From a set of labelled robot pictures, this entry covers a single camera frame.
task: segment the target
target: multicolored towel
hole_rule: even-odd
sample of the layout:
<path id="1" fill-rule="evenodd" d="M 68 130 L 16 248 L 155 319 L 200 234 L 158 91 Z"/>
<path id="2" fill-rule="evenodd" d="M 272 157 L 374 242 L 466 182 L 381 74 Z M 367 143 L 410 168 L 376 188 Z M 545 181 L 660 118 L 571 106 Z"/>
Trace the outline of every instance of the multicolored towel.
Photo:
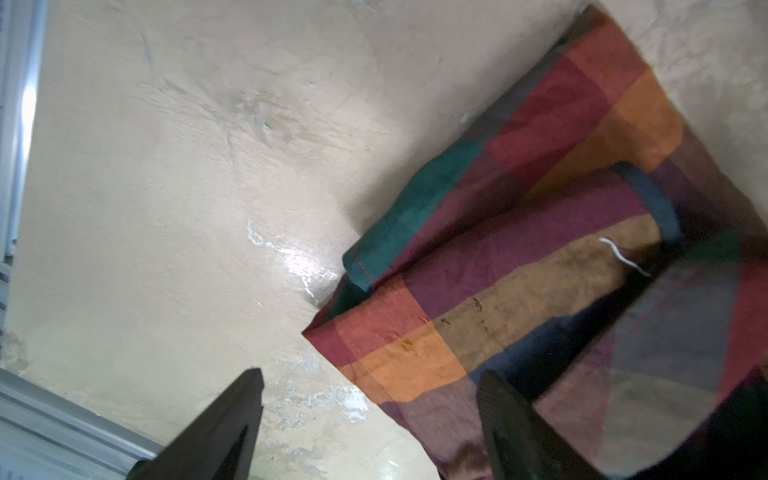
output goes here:
<path id="1" fill-rule="evenodd" d="M 731 231 L 697 244 L 585 350 L 537 412 L 602 472 L 649 468 L 704 425 L 685 445 L 695 452 L 706 443 L 710 413 L 745 378 L 762 378 L 766 293 L 767 239 Z M 762 402 L 768 409 L 768 398 Z M 760 423 L 748 405 L 728 419 L 738 435 Z M 762 442 L 743 445 L 741 455 L 766 448 L 768 438 Z"/>
<path id="2" fill-rule="evenodd" d="M 724 229 L 765 232 L 621 30 L 588 8 L 344 255 L 304 335 L 444 477 L 482 478 L 479 375 L 533 401 L 648 284 L 600 239 L 654 270 Z"/>

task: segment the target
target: white string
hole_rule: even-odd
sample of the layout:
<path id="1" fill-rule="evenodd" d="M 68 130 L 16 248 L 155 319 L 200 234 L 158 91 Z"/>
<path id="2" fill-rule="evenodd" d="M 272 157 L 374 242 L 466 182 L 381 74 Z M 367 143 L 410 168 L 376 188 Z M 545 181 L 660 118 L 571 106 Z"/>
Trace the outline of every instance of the white string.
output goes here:
<path id="1" fill-rule="evenodd" d="M 627 265 L 631 266 L 632 268 L 634 268 L 635 270 L 640 272 L 643 276 L 650 277 L 650 273 L 648 273 L 646 270 L 643 270 L 642 266 L 637 265 L 635 262 L 633 262 L 632 260 L 629 260 L 624 255 L 622 255 L 621 252 L 619 251 L 619 247 L 616 247 L 616 243 L 613 243 L 610 239 L 605 238 L 605 237 L 600 237 L 599 240 L 602 243 L 607 243 L 608 245 L 610 245 L 611 249 L 613 249 L 614 254 L 616 255 L 616 258 L 618 258 L 621 262 L 626 263 Z"/>

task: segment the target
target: beige surface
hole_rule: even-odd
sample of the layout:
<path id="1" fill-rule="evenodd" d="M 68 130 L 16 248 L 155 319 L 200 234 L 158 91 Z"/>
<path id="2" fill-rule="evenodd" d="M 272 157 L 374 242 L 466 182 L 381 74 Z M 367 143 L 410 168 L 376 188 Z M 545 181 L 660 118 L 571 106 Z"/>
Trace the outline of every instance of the beige surface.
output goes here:
<path id="1" fill-rule="evenodd" d="M 766 216 L 768 5 L 605 5 Z M 52 0 L 3 365 L 159 442 L 261 366 L 255 478 L 437 478 L 300 331 L 580 8 Z"/>

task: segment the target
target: folded cloth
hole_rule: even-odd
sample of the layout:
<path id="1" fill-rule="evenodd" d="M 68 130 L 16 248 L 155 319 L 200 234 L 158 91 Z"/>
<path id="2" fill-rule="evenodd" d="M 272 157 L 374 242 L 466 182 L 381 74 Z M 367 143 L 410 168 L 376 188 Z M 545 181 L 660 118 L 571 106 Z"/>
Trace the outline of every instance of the folded cloth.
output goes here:
<path id="1" fill-rule="evenodd" d="M 705 464 L 723 474 L 710 470 L 712 478 L 750 478 L 734 474 L 768 442 L 758 369 L 768 353 L 766 292 L 767 239 L 729 231 L 697 244 L 580 355 L 537 412 L 603 473 L 634 474 L 682 443 L 638 478 L 707 473 Z M 728 395 L 729 413 L 707 421 Z M 718 462 L 707 462 L 712 455 Z"/>
<path id="2" fill-rule="evenodd" d="M 304 335 L 444 477 L 481 478 L 479 374 L 535 400 L 647 285 L 600 238 L 643 263 L 724 229 L 765 232 L 590 7 L 345 253 Z"/>

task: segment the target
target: white thread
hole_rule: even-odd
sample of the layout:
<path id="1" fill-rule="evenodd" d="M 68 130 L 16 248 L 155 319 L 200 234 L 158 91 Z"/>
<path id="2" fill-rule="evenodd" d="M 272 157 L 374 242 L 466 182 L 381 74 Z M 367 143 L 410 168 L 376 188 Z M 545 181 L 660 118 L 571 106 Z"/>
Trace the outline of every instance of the white thread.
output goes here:
<path id="1" fill-rule="evenodd" d="M 619 251 L 619 247 L 616 247 L 616 243 L 613 243 L 610 239 L 605 238 L 605 237 L 600 237 L 599 240 L 602 243 L 607 243 L 608 245 L 610 245 L 611 249 L 613 249 L 614 254 L 616 255 L 616 258 L 618 258 L 621 262 L 626 263 L 627 265 L 631 266 L 632 268 L 634 268 L 635 270 L 640 272 L 643 276 L 650 277 L 650 273 L 648 273 L 646 270 L 644 270 L 642 266 L 637 265 L 635 262 L 633 262 L 632 260 L 629 260 L 624 255 L 622 255 L 621 252 Z"/>

